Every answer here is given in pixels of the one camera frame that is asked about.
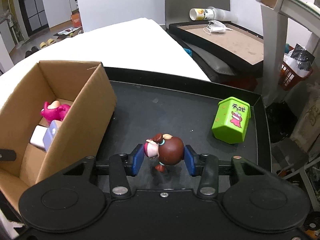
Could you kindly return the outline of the black framed board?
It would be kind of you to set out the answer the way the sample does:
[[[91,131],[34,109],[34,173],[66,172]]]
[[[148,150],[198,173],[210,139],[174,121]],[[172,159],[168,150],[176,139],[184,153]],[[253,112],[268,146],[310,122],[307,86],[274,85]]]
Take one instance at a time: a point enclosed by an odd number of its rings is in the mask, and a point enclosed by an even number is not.
[[[240,74],[263,75],[263,37],[232,22],[224,33],[210,33],[208,22],[172,23],[168,31],[182,41],[195,45],[232,67]]]

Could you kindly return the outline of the black tray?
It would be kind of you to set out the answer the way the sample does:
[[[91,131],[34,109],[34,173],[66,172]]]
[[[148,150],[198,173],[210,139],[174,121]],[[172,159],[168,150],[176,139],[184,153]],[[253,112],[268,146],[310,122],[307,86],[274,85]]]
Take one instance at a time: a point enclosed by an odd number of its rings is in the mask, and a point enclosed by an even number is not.
[[[170,74],[113,67],[105,70],[117,105],[97,153],[99,161],[131,153],[157,133],[168,133],[181,138],[196,153],[224,161],[239,155],[271,169],[267,118],[259,94]],[[217,140],[211,130],[218,103],[231,96],[251,107],[245,140],[235,145]]]

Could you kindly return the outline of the white paper cup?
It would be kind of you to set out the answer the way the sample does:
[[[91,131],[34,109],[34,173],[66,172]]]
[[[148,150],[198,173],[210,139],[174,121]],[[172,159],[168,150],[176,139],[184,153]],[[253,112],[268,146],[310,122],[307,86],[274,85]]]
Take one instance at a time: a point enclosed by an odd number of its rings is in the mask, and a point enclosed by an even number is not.
[[[234,20],[234,15],[227,10],[217,9],[215,7],[200,9],[192,8],[189,11],[189,17],[192,21],[229,21]]]

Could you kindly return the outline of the green hexagonal toy box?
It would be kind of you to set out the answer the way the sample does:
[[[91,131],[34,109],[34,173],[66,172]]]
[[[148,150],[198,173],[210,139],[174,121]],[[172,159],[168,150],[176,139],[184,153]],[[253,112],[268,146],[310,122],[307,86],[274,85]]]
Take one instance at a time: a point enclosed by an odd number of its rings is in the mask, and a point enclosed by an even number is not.
[[[251,106],[233,96],[218,103],[218,109],[212,125],[216,139],[228,144],[238,144],[245,140],[248,122],[251,118]]]

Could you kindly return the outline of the white face mask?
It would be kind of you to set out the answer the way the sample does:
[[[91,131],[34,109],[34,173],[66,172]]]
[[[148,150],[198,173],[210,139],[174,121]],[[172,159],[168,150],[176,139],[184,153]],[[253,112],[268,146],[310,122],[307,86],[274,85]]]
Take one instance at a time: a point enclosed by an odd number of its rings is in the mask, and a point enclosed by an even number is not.
[[[211,35],[212,33],[225,33],[226,31],[233,31],[233,29],[227,27],[220,21],[213,20],[208,22],[208,25],[204,27],[203,31]]]

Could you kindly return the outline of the yellow slipper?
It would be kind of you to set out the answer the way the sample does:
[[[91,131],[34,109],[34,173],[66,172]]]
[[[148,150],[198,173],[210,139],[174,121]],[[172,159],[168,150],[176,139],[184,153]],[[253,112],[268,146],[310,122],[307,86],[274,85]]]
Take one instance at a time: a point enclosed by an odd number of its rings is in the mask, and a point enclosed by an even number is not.
[[[48,44],[46,42],[41,42],[40,43],[40,49],[46,48]]]
[[[49,46],[51,44],[54,44],[55,42],[56,42],[56,40],[50,38],[50,39],[47,40],[47,45]]]

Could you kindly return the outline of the orange box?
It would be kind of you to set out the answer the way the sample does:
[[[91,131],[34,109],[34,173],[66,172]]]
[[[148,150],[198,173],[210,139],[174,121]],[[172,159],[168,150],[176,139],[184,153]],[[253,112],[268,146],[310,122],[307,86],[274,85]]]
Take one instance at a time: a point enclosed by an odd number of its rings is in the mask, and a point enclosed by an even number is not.
[[[74,28],[82,27],[80,13],[76,12],[71,15],[71,21]]]

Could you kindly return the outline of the open cardboard box on floor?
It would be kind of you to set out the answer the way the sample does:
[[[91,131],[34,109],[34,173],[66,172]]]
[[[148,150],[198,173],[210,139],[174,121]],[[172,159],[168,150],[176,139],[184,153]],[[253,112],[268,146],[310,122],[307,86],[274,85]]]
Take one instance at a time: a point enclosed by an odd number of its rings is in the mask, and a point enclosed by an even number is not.
[[[75,37],[76,35],[81,33],[82,27],[67,28],[65,30],[55,33],[54,36],[57,37],[57,40],[64,40],[65,38]]]

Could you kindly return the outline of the red plastic basket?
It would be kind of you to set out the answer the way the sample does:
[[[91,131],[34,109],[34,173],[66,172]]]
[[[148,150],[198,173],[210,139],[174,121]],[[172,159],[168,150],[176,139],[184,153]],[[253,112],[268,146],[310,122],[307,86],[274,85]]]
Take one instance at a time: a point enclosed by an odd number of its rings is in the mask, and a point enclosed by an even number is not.
[[[280,70],[280,76],[278,85],[284,90],[291,90],[300,81],[307,79],[313,72],[313,69],[302,70],[297,67],[291,68],[287,63],[283,61]]]

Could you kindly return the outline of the lavender toy block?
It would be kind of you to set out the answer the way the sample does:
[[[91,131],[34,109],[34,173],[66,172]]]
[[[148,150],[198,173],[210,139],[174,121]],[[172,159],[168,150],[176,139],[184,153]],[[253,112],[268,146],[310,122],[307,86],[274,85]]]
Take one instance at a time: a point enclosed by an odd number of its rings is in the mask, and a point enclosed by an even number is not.
[[[59,130],[61,127],[62,122],[59,120],[53,120],[49,127],[47,128],[44,136],[43,136],[43,144],[44,144],[44,149],[47,152]]]

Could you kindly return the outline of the white power adapter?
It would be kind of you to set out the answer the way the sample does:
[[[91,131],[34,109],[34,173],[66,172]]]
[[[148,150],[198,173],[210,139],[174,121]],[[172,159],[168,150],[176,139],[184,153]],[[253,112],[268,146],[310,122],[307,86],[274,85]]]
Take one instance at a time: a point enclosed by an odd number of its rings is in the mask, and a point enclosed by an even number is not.
[[[44,126],[37,125],[32,133],[30,144],[40,149],[45,149],[43,138],[46,134],[47,128]]]

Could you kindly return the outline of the brown-haired girl figurine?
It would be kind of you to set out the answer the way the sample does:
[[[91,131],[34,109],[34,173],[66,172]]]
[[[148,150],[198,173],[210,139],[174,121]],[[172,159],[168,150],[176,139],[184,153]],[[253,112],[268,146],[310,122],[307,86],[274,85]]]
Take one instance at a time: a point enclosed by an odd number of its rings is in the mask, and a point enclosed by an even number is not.
[[[184,158],[184,144],[179,137],[158,133],[147,139],[144,144],[144,154],[149,158],[157,158],[155,169],[164,172],[167,166],[178,164]]]

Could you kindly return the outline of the brown cardboard box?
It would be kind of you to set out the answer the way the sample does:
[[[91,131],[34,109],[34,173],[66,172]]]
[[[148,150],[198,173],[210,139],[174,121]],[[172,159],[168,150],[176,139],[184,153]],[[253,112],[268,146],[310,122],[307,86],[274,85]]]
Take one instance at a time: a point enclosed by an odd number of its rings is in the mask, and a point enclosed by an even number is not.
[[[22,194],[96,155],[116,107],[100,62],[40,61],[1,108],[1,193],[17,210]]]

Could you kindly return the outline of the black slipper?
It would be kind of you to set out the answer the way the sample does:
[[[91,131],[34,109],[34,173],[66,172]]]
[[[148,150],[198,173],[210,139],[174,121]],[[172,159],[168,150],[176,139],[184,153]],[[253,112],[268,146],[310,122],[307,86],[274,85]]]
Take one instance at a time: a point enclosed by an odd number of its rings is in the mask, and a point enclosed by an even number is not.
[[[32,51],[28,50],[28,51],[25,52],[25,57],[24,58],[27,58],[32,54],[33,54]]]
[[[32,53],[35,53],[35,52],[37,52],[37,51],[39,51],[39,49],[38,49],[36,46],[33,46],[33,47],[31,48],[31,52],[32,52]]]

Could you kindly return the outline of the magenta pig figurine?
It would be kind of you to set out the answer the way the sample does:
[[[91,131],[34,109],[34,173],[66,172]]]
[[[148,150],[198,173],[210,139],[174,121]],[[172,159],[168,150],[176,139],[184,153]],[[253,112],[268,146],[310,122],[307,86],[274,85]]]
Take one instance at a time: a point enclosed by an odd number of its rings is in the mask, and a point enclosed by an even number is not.
[[[50,124],[53,120],[62,121],[66,117],[70,108],[70,105],[61,104],[58,100],[52,103],[46,101],[43,109],[41,110],[41,115],[45,118],[46,122]]]

